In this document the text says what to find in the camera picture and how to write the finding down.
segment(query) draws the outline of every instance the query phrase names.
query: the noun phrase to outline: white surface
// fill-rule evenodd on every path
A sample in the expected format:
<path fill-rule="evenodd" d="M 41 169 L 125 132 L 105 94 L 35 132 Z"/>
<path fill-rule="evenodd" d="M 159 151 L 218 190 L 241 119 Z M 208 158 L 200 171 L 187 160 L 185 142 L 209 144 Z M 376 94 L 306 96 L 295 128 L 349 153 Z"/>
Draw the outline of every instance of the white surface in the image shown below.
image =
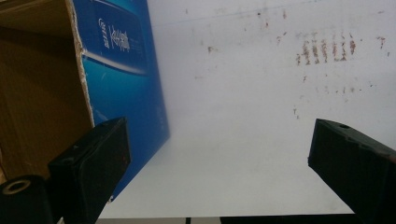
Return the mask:
<path fill-rule="evenodd" d="M 307 166 L 314 123 L 396 148 L 396 1 L 148 3 L 172 138 L 102 217 L 349 213 Z"/>

